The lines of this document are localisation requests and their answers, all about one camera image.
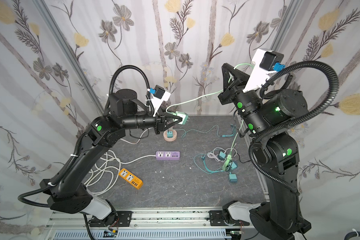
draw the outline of floral wallpaper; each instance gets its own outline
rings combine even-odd
[[[249,62],[269,48],[289,1],[149,0],[48,1],[47,5],[105,104],[113,73],[136,65],[150,84],[172,95],[164,106],[222,89],[221,66]],[[123,71],[115,89],[145,95],[141,77]],[[217,94],[175,106],[189,114],[228,114]]]
[[[287,66],[317,60],[339,75],[335,103],[288,133],[299,145],[301,211],[312,223],[307,239],[344,238],[360,231],[360,1],[303,1],[278,51]],[[313,109],[327,94],[325,76],[306,68],[294,75],[290,88],[303,91]]]
[[[88,41],[74,40],[80,60]],[[38,239],[51,216],[17,196],[52,177],[98,116],[80,82],[33,3],[0,0],[0,239]]]

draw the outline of marble surface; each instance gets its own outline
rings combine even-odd
[[[231,134],[230,123],[232,116],[190,116],[190,120],[183,129],[197,129],[207,131],[212,126],[219,125],[219,135]],[[233,170],[238,178],[237,184],[231,184],[227,172],[206,174],[193,162],[193,157],[198,153],[207,153],[215,147],[229,148],[233,137],[218,137],[215,127],[204,134],[190,131],[184,138],[184,131],[177,131],[178,138],[174,142],[166,142],[163,135],[155,135],[153,129],[149,130],[149,137],[142,139],[138,144],[132,145],[124,141],[118,141],[112,150],[122,162],[129,162],[144,155],[155,154],[156,151],[180,151],[179,161],[157,161],[155,157],[146,157],[131,164],[122,165],[134,175],[139,177],[144,185],[135,189],[124,179],[119,178],[112,189],[100,195],[108,199],[115,208],[125,207],[212,207],[222,206],[231,200],[257,203],[264,201],[258,176],[251,162],[240,163],[238,157],[233,160],[238,168]],[[139,129],[134,129],[132,134],[140,136]],[[127,132],[126,140],[135,142]],[[244,140],[237,138],[235,147],[240,154],[241,161],[249,160],[248,148]],[[202,161],[198,156],[197,164],[201,167]],[[117,161],[110,162],[117,166]],[[206,157],[207,166],[217,169],[222,162]],[[92,192],[98,192],[106,188],[110,182],[110,173],[105,173],[102,179],[89,187]]]

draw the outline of power socket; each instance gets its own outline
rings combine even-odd
[[[156,160],[180,160],[180,152],[179,151],[157,151],[156,152]]]

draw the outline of white cable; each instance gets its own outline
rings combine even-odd
[[[211,159],[215,159],[215,160],[218,161],[218,162],[224,162],[225,160],[220,160],[220,159],[218,158],[218,155],[215,154],[215,151],[216,151],[217,149],[224,150],[224,153],[226,153],[226,152],[227,152],[228,150],[230,150],[231,148],[224,149],[224,148],[221,148],[221,147],[216,147],[215,149],[213,149],[213,150],[210,151],[210,152],[207,152],[207,154],[206,154],[207,157],[209,157],[209,158],[211,158]],[[236,151],[235,148],[232,148],[232,150],[235,151],[235,154],[232,156],[232,157],[234,157],[234,156],[236,156],[237,151]]]
[[[104,153],[106,158],[102,158],[102,157],[100,158],[101,160],[104,160],[105,162],[100,167],[98,167],[95,164],[96,170],[91,169],[91,171],[89,172],[91,174],[91,176],[84,183],[84,185],[86,185],[87,187],[91,186],[91,185],[97,183],[101,179],[101,177],[103,176],[103,174],[105,172],[111,173],[111,180],[110,180],[108,186],[104,190],[102,190],[100,192],[93,192],[93,194],[96,195],[96,196],[106,193],[107,191],[109,191],[116,184],[116,181],[119,178],[119,171],[121,169],[121,164],[129,164],[129,163],[132,163],[132,162],[137,161],[139,159],[142,159],[144,157],[154,157],[155,156],[155,155],[146,155],[146,156],[143,156],[143,157],[139,157],[139,158],[137,158],[137,159],[135,159],[133,161],[130,161],[130,162],[121,162],[120,159],[118,157],[116,157],[116,154],[115,154],[114,151],[108,150],[108,152]],[[116,161],[119,162],[119,168],[117,168],[115,166],[107,166],[108,162],[113,161],[113,160],[116,160]],[[112,183],[112,181],[113,181],[113,178],[114,178],[114,173],[112,171],[106,170],[108,168],[114,168],[114,169],[117,170],[116,179],[115,179],[115,181],[113,183]],[[92,182],[98,175],[100,175],[99,178],[95,182]]]
[[[153,127],[150,127],[150,128],[148,128],[148,129],[145,129],[144,132],[146,132],[146,131],[148,131],[149,129],[152,129],[152,128],[153,128]],[[122,141],[124,141],[124,142],[128,142],[128,143],[130,143],[130,144],[138,144],[138,143],[140,142],[140,139],[139,139],[137,142],[129,142],[129,141],[124,140],[124,139],[122,139],[122,138],[120,138],[120,140],[122,140]]]

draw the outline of coiled cable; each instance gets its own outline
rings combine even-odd
[[[254,165],[254,167],[264,176],[266,176],[267,178],[283,185],[284,187],[288,188],[289,190],[291,190],[293,193],[299,195],[299,191],[293,187],[292,185],[290,185],[288,182],[275,177],[273,175],[271,175],[269,172],[263,170],[261,168],[261,166],[257,163],[255,157],[254,157],[254,144],[258,144],[259,142],[261,142],[261,139],[264,137],[267,137],[269,135],[276,135],[278,134],[279,130],[282,129],[289,129],[295,125],[298,125],[300,123],[303,123],[305,121],[308,121],[309,119],[314,118],[315,116],[319,115],[320,113],[322,113],[327,107],[329,107],[331,105],[331,103],[334,101],[337,92],[339,91],[339,78],[336,74],[336,71],[329,65],[319,62],[319,61],[302,61],[299,63],[295,63],[287,68],[284,68],[283,70],[279,71],[278,73],[276,73],[275,75],[273,75],[268,81],[265,82],[265,84],[261,87],[260,89],[260,96],[263,95],[264,96],[264,91],[266,89],[268,89],[268,87],[278,78],[280,78],[281,76],[292,72],[293,70],[297,70],[300,68],[315,68],[318,69],[320,71],[322,71],[327,79],[328,79],[328,84],[329,84],[329,89],[328,89],[328,93],[326,98],[316,107],[314,108],[312,111],[308,112],[307,114],[293,119],[293,120],[289,120],[283,123],[280,123],[278,125],[275,125],[273,127],[270,127],[267,130],[264,130],[263,132],[261,132],[258,136],[256,136],[249,148],[248,148],[248,153],[250,156],[250,160],[252,162],[252,164]]]
[[[124,65],[115,71],[115,73],[112,76],[112,79],[110,80],[108,100],[107,100],[106,106],[104,108],[104,111],[107,111],[107,109],[109,108],[109,105],[110,105],[109,96],[113,93],[113,89],[115,87],[115,81],[116,81],[117,76],[126,69],[133,69],[133,70],[138,71],[144,78],[145,86],[147,87],[147,89],[150,89],[148,78],[141,69],[139,69],[138,67],[136,67],[134,65]],[[154,105],[152,104],[152,101],[151,101],[151,93],[149,93],[147,91],[147,94],[145,95],[145,97],[147,98],[149,107],[151,108],[151,110],[149,111],[149,108],[147,107],[147,114],[148,114],[148,116],[152,117],[154,115]]]
[[[41,193],[41,192],[43,192],[45,190],[48,190],[51,187],[57,185],[60,182],[60,180],[71,170],[71,168],[73,167],[73,165],[76,162],[77,158],[79,157],[79,148],[80,148],[81,141],[82,141],[84,135],[85,135],[85,132],[83,134],[81,134],[81,136],[77,139],[73,154],[69,158],[69,163],[64,168],[64,170],[61,171],[61,173],[51,182],[51,184],[48,184],[45,187],[42,187],[42,188],[34,190],[34,191],[30,191],[30,192],[20,194],[17,197],[17,199],[22,203],[32,205],[32,206],[35,206],[35,207],[49,207],[48,204],[42,204],[42,203],[39,203],[39,202],[34,202],[34,201],[31,201],[31,200],[25,199],[25,197]]]

